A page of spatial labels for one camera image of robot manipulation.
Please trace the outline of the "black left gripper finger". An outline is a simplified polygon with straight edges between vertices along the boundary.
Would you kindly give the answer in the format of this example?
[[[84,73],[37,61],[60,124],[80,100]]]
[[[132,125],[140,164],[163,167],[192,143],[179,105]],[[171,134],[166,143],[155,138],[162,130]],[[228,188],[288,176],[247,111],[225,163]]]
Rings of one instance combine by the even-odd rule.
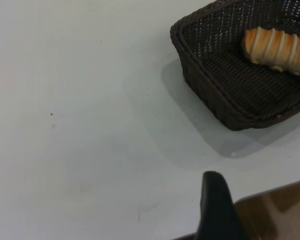
[[[227,181],[216,171],[206,171],[202,176],[200,221],[196,240],[260,240],[247,210],[239,211],[244,198],[233,202]]]

